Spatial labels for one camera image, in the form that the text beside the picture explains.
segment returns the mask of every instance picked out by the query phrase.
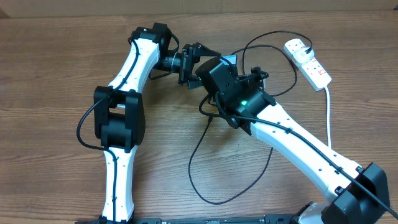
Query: wall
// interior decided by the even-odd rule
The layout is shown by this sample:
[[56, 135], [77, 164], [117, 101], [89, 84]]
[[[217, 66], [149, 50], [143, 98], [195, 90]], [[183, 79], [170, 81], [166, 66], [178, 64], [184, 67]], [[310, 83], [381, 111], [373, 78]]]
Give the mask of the wall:
[[392, 10], [397, 0], [0, 0], [0, 17]]

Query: electrical socket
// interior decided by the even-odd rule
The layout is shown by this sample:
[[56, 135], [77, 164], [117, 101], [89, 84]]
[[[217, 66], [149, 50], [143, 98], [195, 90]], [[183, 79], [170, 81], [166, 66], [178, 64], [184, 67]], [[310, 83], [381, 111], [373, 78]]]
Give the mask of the electrical socket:
[[300, 39], [290, 40], [284, 45], [286, 54], [293, 60], [294, 64], [296, 64], [297, 68], [311, 86], [316, 91], [319, 91], [331, 82], [331, 77], [314, 57], [315, 53], [309, 53], [309, 55], [312, 55], [310, 58], [306, 55], [301, 57], [303, 51], [306, 51], [306, 49], [308, 49], [308, 47], [306, 47]]

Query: power outlet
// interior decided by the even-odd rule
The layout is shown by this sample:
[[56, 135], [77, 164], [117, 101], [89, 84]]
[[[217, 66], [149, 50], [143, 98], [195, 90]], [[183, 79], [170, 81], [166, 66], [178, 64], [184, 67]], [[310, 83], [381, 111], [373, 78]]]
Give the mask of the power outlet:
[[306, 55], [301, 57], [305, 49], [308, 49], [308, 47], [300, 39], [290, 40], [284, 45], [286, 54], [293, 60], [311, 86], [316, 91], [319, 91], [331, 82], [331, 77], [314, 57], [315, 53], [313, 53], [313, 50], [309, 53], [311, 57]]

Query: robotic arm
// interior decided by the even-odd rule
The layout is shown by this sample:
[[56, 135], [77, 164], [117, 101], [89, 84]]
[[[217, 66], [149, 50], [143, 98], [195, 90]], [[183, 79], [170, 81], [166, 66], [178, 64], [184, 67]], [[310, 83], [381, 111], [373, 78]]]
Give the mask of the robotic arm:
[[[152, 29], [138, 27], [131, 34], [131, 39], [138, 49], [135, 44], [131, 44], [130, 54], [117, 77], [109, 86], [98, 86], [95, 90], [95, 134], [101, 139], [101, 145], [116, 156], [116, 160], [111, 154], [104, 152], [107, 169], [105, 206], [99, 220], [89, 223], [140, 222], [133, 220], [132, 173], [134, 156], [145, 133], [141, 93], [153, 68], [178, 72], [178, 83], [186, 83], [188, 89], [203, 85], [210, 97], [220, 99], [217, 100], [217, 104], [221, 117], [227, 120], [231, 127], [242, 128], [248, 134], [276, 148], [297, 166], [326, 198], [325, 203], [308, 204], [298, 214], [284, 216], [285, 219], [282, 220], [276, 218], [274, 222], [275, 217], [266, 216], [262, 220], [263, 223], [368, 224], [375, 223], [381, 217], [384, 209], [358, 189], [358, 186], [353, 185], [343, 173], [366, 186], [389, 206], [387, 178], [382, 169], [375, 164], [363, 169], [358, 163], [339, 155], [303, 129], [273, 97], [260, 88], [260, 81], [267, 78], [267, 74], [259, 68], [252, 69], [251, 76], [239, 77], [235, 65], [225, 63], [224, 58], [220, 60], [220, 53], [200, 43], [185, 45], [182, 53], [168, 50], [171, 37], [172, 33], [165, 24], [155, 23]], [[196, 70], [197, 76], [194, 76], [193, 66], [202, 56], [216, 57], [200, 66]], [[110, 108], [116, 107], [124, 108], [125, 114], [109, 112]], [[300, 135], [307, 142], [292, 133]], [[310, 144], [321, 153], [310, 147]], [[142, 223], [152, 224], [152, 221], [159, 224], [160, 219], [145, 219]]]

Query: brown wooden table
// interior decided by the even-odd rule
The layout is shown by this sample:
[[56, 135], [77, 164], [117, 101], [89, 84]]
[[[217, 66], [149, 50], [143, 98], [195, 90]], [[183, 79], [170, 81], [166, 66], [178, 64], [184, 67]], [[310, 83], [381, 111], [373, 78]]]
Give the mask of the brown wooden table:
[[[201, 42], [224, 54], [272, 30], [310, 37], [317, 59], [333, 77], [334, 150], [363, 166], [381, 166], [389, 178], [392, 206], [398, 209], [396, 11], [2, 19], [0, 223], [73, 223], [101, 214], [103, 153], [78, 143], [76, 125], [93, 103], [95, 87], [107, 85], [119, 72], [131, 31], [154, 22], [168, 24], [182, 45]], [[257, 43], [282, 47], [294, 37], [274, 34]], [[247, 68], [260, 65], [269, 72], [271, 94], [294, 80], [289, 63], [273, 49], [250, 50], [245, 62]], [[323, 201], [318, 189], [278, 152], [262, 179], [240, 198], [220, 206], [201, 201], [187, 166], [207, 124], [198, 112], [206, 92], [188, 91], [177, 77], [148, 81], [143, 92], [147, 124], [134, 163], [136, 217], [250, 217], [295, 213], [307, 202]], [[314, 91], [299, 73], [296, 87], [277, 101], [326, 142], [324, 91]], [[99, 144], [93, 121], [91, 115], [82, 136]], [[227, 199], [260, 174], [269, 150], [215, 119], [193, 160], [193, 181], [205, 198]], [[380, 223], [396, 221], [385, 214]]]

